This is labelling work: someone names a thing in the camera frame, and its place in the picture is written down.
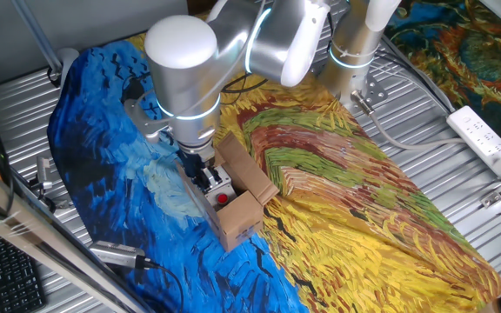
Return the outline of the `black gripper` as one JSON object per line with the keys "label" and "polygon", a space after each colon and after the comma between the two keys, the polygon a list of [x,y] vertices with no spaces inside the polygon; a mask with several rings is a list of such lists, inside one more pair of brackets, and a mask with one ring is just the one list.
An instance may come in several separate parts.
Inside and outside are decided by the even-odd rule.
{"label": "black gripper", "polygon": [[223,179],[219,176],[219,172],[213,166],[208,166],[206,174],[204,173],[204,163],[198,154],[188,154],[182,151],[181,161],[185,174],[192,179],[193,183],[202,192],[208,192],[210,186],[217,186],[223,182]]}

